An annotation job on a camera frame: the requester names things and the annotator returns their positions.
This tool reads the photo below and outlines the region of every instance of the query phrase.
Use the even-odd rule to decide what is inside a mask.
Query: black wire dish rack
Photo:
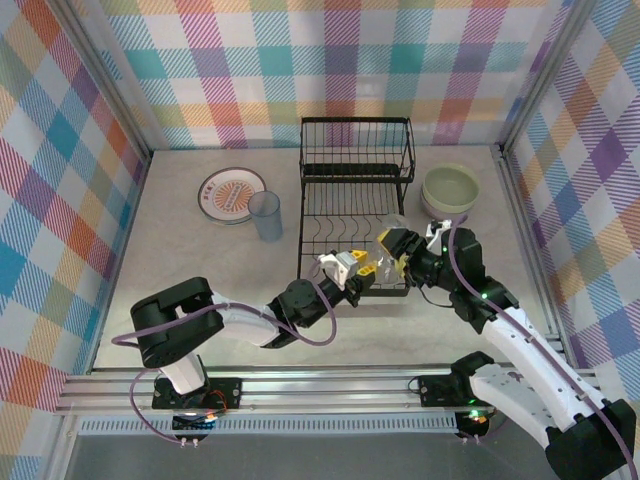
[[[298,278],[318,255],[371,251],[385,217],[404,215],[404,196],[415,175],[408,118],[308,117],[300,137]],[[407,293],[404,282],[376,283],[368,296]]]

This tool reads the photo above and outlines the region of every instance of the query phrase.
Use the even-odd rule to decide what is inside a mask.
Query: colorful plaid wall
[[[411,116],[420,144],[494,143],[572,2],[75,3],[153,147],[236,148],[297,146],[306,115]]]
[[[640,400],[640,0],[601,0],[516,148],[581,366]]]
[[[144,169],[44,0],[0,2],[0,478],[39,468]]]

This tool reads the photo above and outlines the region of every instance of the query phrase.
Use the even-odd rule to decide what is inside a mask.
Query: light green bowl
[[[476,203],[480,184],[471,169],[455,163],[442,163],[427,172],[422,194],[435,210],[457,215],[470,210]]]

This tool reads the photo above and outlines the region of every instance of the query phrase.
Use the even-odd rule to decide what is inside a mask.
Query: dish rack upper shelf
[[[411,121],[403,117],[302,119],[303,183],[410,183],[415,175]]]

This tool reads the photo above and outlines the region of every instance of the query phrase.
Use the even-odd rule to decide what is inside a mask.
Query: white plate with red pattern
[[[200,210],[209,220],[238,225],[251,219],[249,199],[266,190],[264,180],[248,168],[219,170],[207,178],[198,192]]]

